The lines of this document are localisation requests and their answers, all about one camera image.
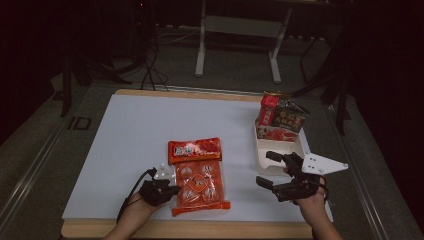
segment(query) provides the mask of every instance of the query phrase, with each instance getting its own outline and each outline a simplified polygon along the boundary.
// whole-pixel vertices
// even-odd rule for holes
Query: white tabletop
[[[63,219],[115,219],[140,175],[167,164],[167,143],[219,137],[229,210],[171,215],[171,203],[156,220],[304,222],[298,206],[278,202],[256,182],[254,119],[259,102],[113,95]],[[276,183],[287,177],[266,178]],[[332,220],[331,211],[327,213]]]

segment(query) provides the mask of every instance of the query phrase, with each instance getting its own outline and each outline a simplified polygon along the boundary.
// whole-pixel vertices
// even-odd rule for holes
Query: human hand
[[[134,193],[118,223],[104,239],[129,239],[142,228],[147,223],[150,216],[163,205],[157,207],[151,206],[144,202],[139,193]]]
[[[320,184],[326,184],[325,178],[321,176]],[[308,198],[297,199],[294,202],[299,205],[300,213],[305,221],[312,227],[318,239],[340,240],[343,239],[325,211],[326,191],[319,187],[315,195]]]

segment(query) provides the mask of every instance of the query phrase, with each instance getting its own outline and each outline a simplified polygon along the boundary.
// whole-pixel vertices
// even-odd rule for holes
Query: black cable
[[[153,68],[153,65],[156,62],[157,53],[156,53],[156,50],[153,47],[150,46],[149,48],[153,49],[154,57],[153,57],[153,60],[152,60],[152,63],[151,63],[150,66],[149,66],[149,63],[148,63],[147,58],[146,58],[147,72],[146,72],[146,74],[144,74],[143,80],[141,81],[140,90],[143,90],[144,82],[146,81],[147,76],[149,76],[150,83],[152,84],[153,90],[156,91],[155,84],[153,83],[153,78],[152,78],[151,70]]]
[[[309,182],[308,184],[313,184],[313,185],[315,185],[315,186],[318,186],[318,190],[319,190],[319,188],[322,188],[322,189],[324,189],[324,191],[325,191],[325,193],[324,193],[324,202],[326,202],[327,201],[327,199],[329,198],[329,196],[330,196],[330,190],[328,190],[328,188],[327,188],[327,179],[324,177],[324,176],[320,176],[320,178],[322,178],[323,180],[324,180],[324,183],[321,183],[321,182],[318,182],[318,183],[315,183],[315,182]]]
[[[130,205],[132,205],[132,204],[134,204],[134,203],[136,203],[136,202],[138,202],[138,201],[140,201],[140,200],[142,200],[142,199],[143,198],[139,198],[139,199],[137,199],[135,201],[132,201],[132,202],[128,203],[127,207],[130,206]]]
[[[121,68],[111,68],[109,71],[116,73],[116,74],[127,73],[129,71],[136,69],[137,67],[140,67],[143,64],[143,62],[144,62],[144,57],[137,56],[135,61],[133,63],[129,64],[128,66],[124,66],[124,67],[121,67]]]
[[[132,73],[128,73],[125,76],[122,76],[122,78],[126,78],[126,77],[129,77],[131,75],[134,75],[134,74],[138,73],[141,69],[143,69],[143,66],[139,66],[135,71],[133,71]]]
[[[140,182],[141,182],[141,180],[143,180],[143,178],[146,176],[146,174],[148,174],[150,172],[150,170],[147,170],[147,171],[145,171],[141,176],[140,176],[140,178],[137,180],[137,182],[135,183],[135,185],[134,185],[134,187],[133,187],[133,189],[131,190],[131,192],[130,192],[130,194],[128,195],[128,197],[127,198],[125,198],[125,200],[124,200],[124,202],[122,203],[122,206],[121,206],[121,209],[119,209],[119,213],[118,213],[118,216],[117,216],[117,218],[116,218],[116,222],[118,222],[119,221],[119,219],[121,218],[121,216],[122,216],[122,213],[124,212],[124,210],[125,210],[125,208],[127,208],[129,205],[131,205],[131,204],[133,204],[134,202],[132,202],[132,203],[128,203],[129,201],[130,201],[130,199],[131,199],[131,197],[132,197],[132,195],[134,194],[134,192],[135,192],[135,189],[137,188],[137,186],[140,184]]]
[[[159,82],[165,87],[165,89],[166,89],[166,91],[168,91],[169,92],[169,89],[168,89],[168,87],[166,86],[166,82],[168,82],[168,80],[169,80],[169,77],[166,75],[166,74],[164,74],[164,73],[161,73],[161,72],[159,72],[156,68],[153,68],[154,70],[155,70],[155,72],[156,72],[156,76],[158,77],[158,79],[159,79]],[[162,74],[163,76],[165,76],[166,77],[166,80],[165,81],[162,81],[162,78],[159,76],[159,74]]]

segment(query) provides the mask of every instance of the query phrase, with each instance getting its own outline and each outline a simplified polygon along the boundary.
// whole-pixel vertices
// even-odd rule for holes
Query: gray floor
[[[163,31],[179,33],[175,29]],[[272,82],[267,57],[273,43],[269,39],[242,46],[224,44],[220,35],[209,36],[204,76],[195,77],[196,35],[176,41],[190,31],[192,29],[184,30],[182,35],[159,38],[161,45],[154,64],[159,74],[154,74],[153,79],[157,88],[165,90],[166,85],[173,90],[197,88],[261,94],[264,90],[291,92],[305,86],[298,61],[308,43],[301,39],[284,41],[278,57],[283,83],[276,85]],[[327,52],[325,43],[319,42],[308,55],[305,59],[308,76],[319,68]],[[73,106],[66,117],[59,117],[61,103],[50,99],[1,146],[0,203],[5,206],[0,216],[1,239],[60,237],[62,212],[110,95],[120,88],[140,88],[145,71],[124,75],[133,82],[131,85],[118,85],[100,76],[90,87],[74,83]],[[152,86],[146,83],[145,88]],[[317,89],[302,98],[319,102],[321,92],[322,89]],[[329,107],[327,122],[329,126],[334,124],[331,107],[336,104],[322,107]],[[333,190],[349,188],[349,194],[362,200],[349,202],[347,195],[340,196],[340,192],[346,190],[341,189],[339,193],[335,190],[334,198],[345,200],[332,206],[337,227],[345,239],[423,239],[352,97],[348,99],[347,109],[351,120],[345,121],[346,137],[335,133],[338,137],[331,140],[344,148],[329,154],[341,151],[353,159],[354,164],[343,176],[335,176],[346,179],[348,185],[335,184]],[[69,129],[72,117],[91,118],[92,124],[88,130]],[[311,138],[319,142],[320,136]],[[338,218],[346,215],[350,219]]]

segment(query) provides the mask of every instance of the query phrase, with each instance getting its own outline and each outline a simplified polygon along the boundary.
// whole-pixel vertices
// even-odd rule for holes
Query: red candy package
[[[172,215],[204,209],[229,209],[221,174],[222,151],[219,138],[170,141],[168,162],[181,187]]]
[[[287,96],[265,94],[256,121],[257,138],[294,142],[309,112]]]

